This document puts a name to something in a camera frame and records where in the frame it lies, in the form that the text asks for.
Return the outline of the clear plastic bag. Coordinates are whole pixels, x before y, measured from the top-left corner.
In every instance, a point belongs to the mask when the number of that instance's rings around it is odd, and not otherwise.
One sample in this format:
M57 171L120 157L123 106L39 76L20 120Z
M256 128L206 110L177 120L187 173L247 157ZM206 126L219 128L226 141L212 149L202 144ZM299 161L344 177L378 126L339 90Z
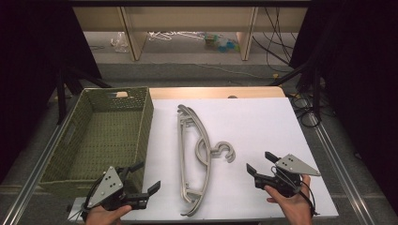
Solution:
M124 32L118 32L116 37L111 39L111 46L117 53L128 53L130 51Z

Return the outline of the aluminium rail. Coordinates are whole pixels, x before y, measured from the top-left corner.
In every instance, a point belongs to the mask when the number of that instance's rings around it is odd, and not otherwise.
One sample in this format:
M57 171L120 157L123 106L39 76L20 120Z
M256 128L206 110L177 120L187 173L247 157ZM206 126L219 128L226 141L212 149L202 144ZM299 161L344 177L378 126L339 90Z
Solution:
M54 196L38 185L59 133L57 116L42 116L27 146L0 182L0 225L75 225L68 220L73 199Z
M375 225L375 220L370 213L369 207L360 196L359 190L349 175L321 120L313 112L310 113L309 118L360 224Z

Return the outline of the white foam board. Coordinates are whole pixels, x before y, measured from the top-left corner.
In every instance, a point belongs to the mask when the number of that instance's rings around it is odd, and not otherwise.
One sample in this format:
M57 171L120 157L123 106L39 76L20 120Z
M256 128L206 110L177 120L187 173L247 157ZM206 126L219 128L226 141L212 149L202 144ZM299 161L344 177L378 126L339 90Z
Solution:
M178 224L247 222L281 218L278 205L267 201L267 193L255 187L246 167L269 174L272 164L265 153L282 158L292 154L303 162L316 163L288 99L208 98L156 99L145 163L144 186L156 182L160 190L145 210L134 210L122 220L126 224ZM198 134L188 127L186 158L179 158L177 107L192 108L203 122L210 142L229 142L236 158L212 159L206 170L197 160L194 146Z

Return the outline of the black metal stand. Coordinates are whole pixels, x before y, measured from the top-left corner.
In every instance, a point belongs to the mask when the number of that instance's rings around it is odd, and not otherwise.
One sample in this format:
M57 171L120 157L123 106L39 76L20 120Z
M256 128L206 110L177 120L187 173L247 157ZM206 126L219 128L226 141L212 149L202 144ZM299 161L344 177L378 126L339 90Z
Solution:
M76 67L62 67L56 76L56 92L58 97L58 121L61 125L67 116L66 88L73 95L80 95L84 90L80 79L89 81L100 88L111 88L111 85L91 76L90 74L79 70Z
M296 76L299 76L298 83L296 85L297 91L302 93L307 93L308 91L312 91L313 94L313 103L312 103L312 113L317 118L317 121L321 121L320 117L320 72L318 71L315 63L306 62L303 65L293 69L288 72L286 75L272 82L270 86L279 86Z

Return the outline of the person's left hand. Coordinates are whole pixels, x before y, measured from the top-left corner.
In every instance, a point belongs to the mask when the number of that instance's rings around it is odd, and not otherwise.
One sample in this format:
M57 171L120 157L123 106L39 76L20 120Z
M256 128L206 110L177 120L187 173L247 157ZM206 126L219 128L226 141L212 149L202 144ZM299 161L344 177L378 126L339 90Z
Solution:
M130 205L121 206L107 211L102 206L91 209L86 217L85 225L122 225L121 218L132 210Z

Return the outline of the light wooden desk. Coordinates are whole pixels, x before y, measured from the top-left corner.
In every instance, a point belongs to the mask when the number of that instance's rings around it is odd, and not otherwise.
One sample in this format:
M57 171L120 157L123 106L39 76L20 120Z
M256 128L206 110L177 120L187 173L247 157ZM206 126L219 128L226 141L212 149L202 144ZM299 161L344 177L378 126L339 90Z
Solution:
M297 33L305 7L75 7L81 28L88 32L123 32L130 57L140 59L148 32L234 32L241 59L250 55L253 34L271 32L279 26L284 33Z

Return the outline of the colourful plastic toys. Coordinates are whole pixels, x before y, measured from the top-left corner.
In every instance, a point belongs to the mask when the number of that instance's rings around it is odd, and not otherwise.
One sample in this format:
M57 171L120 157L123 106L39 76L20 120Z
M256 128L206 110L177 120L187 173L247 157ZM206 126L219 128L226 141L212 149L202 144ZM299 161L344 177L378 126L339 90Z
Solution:
M234 40L222 35L205 34L204 41L207 48L217 50L220 53L240 51L239 45Z

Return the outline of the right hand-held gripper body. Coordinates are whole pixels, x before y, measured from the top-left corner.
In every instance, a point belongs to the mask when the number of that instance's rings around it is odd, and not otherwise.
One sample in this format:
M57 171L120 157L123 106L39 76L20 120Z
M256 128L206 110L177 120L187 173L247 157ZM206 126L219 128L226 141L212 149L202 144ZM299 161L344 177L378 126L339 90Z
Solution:
M311 167L301 159L292 154L280 157L280 160L273 163L273 176L258 173L254 177L254 186L263 189L264 186L270 186L286 198L293 197L300 191L302 174L320 176L321 173Z

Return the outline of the person's right hand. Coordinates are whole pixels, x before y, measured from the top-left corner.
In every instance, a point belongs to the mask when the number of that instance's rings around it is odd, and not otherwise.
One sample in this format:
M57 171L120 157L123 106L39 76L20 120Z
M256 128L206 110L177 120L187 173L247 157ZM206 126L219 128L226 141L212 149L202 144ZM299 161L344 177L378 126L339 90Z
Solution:
M307 174L303 174L301 178L300 193L290 198L284 197L277 189L270 186L264 186L264 190L269 195L267 201L280 206L290 225L313 225L311 207L307 202L310 198L311 178Z

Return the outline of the green woven basket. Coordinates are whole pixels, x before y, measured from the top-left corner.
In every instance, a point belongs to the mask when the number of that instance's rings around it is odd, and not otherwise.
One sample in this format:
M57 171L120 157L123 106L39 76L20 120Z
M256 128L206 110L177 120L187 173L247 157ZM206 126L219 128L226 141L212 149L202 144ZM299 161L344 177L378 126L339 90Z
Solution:
M109 167L145 161L153 112L147 87L86 88L38 185L59 197L83 197Z

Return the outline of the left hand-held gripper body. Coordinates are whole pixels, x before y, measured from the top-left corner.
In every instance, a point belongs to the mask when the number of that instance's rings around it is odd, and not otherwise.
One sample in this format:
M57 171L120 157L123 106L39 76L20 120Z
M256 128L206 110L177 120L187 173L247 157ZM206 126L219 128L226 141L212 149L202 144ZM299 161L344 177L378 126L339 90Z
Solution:
M127 168L110 166L89 190L82 209L88 212L102 206L107 211L113 211L125 205L130 205L135 210L146 209L148 198L143 193L127 192Z

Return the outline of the dark curtain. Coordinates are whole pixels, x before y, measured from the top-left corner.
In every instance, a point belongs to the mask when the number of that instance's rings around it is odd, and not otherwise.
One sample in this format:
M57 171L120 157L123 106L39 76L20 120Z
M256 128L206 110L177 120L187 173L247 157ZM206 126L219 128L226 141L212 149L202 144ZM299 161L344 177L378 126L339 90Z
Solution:
M311 0L291 59L305 63L343 13L318 56L329 100L398 216L398 0Z
M72 7L0 0L0 183L27 146L61 72L101 77Z

